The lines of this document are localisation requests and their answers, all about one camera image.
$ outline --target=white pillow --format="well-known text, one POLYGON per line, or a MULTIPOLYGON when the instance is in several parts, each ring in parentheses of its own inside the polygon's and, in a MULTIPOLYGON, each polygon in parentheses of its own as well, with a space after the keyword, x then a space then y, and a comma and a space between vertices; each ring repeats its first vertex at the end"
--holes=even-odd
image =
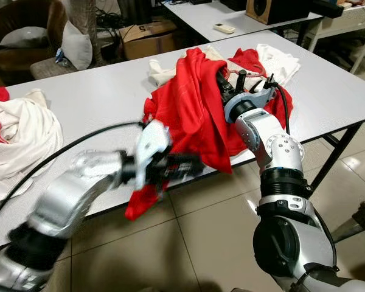
POLYGON ((83 35, 70 21, 63 29, 62 51, 77 70, 85 70, 92 62, 92 44, 89 35, 83 35))
POLYGON ((0 46, 12 48, 43 47, 47 45, 46 29, 37 26, 25 26, 8 33, 0 46))

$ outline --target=speaker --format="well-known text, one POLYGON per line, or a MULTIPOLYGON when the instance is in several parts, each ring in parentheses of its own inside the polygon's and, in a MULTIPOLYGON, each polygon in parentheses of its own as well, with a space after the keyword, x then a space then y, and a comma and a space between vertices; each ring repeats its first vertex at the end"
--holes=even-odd
POLYGON ((261 23, 274 24, 305 18, 311 0, 248 0, 246 14, 261 23))

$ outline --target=desk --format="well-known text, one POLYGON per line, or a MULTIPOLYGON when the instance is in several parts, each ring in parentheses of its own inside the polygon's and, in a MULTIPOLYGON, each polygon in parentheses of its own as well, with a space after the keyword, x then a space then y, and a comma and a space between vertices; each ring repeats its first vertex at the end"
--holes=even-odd
POLYGON ((171 5, 166 2, 164 6, 210 42, 233 38, 239 35, 247 35, 248 33, 272 29, 274 27, 286 26, 291 23, 322 18, 321 15, 311 12, 307 18, 267 26, 248 17, 245 11, 233 11, 218 1, 198 5, 193 5, 190 2, 171 5), (235 27, 235 32, 230 35, 219 32, 212 28, 216 23, 235 27))
MULTIPOLYGON (((269 44, 300 59, 300 71, 286 86, 294 100, 290 130, 297 140, 312 141, 350 125, 356 124, 357 127, 365 121, 365 82, 362 79, 275 33, 267 30, 217 41, 211 45, 223 56, 229 57, 239 47, 255 48, 259 43, 269 44)), ((23 96, 32 88, 41 88, 50 100, 51 110, 62 124, 65 144, 68 144, 106 125, 139 120, 145 99, 156 89, 148 81, 149 59, 157 58, 163 67, 171 68, 183 51, 185 50, 37 80, 7 89, 11 98, 15 98, 23 96)), ((74 155, 85 149, 125 148, 130 152, 138 134, 139 129, 135 127, 110 131, 57 158, 29 191, 10 200, 0 214, 0 246, 7 243, 5 235, 8 231, 26 219, 37 198, 68 167, 74 155)), ((233 165, 253 160, 250 151, 244 151, 231 159, 233 165)), ((210 172, 213 170, 207 168, 204 174, 210 172)), ((122 186, 118 190, 104 193, 95 200, 88 215, 99 214, 126 203, 132 189, 132 186, 122 186)))
MULTIPOLYGON (((341 17, 338 18, 323 18, 319 21, 313 21, 310 23, 306 37, 311 39, 308 50, 313 52, 316 43, 321 38, 331 37, 333 35, 339 35, 341 33, 353 32, 355 30, 365 29, 365 6, 354 6, 345 11, 341 17)), ((365 44, 350 70, 350 73, 355 73, 361 61, 365 57, 365 44)))

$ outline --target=brown chair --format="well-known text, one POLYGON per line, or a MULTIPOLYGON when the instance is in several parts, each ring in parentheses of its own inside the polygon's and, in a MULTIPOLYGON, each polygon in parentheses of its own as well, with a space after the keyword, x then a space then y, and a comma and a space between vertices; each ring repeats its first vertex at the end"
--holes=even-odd
MULTIPOLYGON (((89 68, 107 65, 97 43, 95 0, 69 0, 68 4, 70 22, 73 23, 81 33, 88 34, 92 43, 93 56, 89 68)), ((63 67, 56 64, 55 58, 37 62, 31 65, 30 70, 35 79, 77 72, 77 69, 72 64, 70 64, 69 67, 63 67)))
POLYGON ((34 80, 30 65, 55 55, 61 46, 66 11, 59 0, 18 0, 0 9, 0 42, 9 32, 25 26, 47 29, 49 45, 32 49, 0 46, 0 77, 6 85, 34 80))

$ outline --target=remote control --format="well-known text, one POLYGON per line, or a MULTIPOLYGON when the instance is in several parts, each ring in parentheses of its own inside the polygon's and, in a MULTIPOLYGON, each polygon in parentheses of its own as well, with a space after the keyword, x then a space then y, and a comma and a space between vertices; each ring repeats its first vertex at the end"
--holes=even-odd
POLYGON ((219 30, 220 32, 224 32, 224 33, 233 33, 233 32, 235 32, 235 27, 227 26, 227 25, 222 24, 222 23, 215 24, 214 29, 219 30))

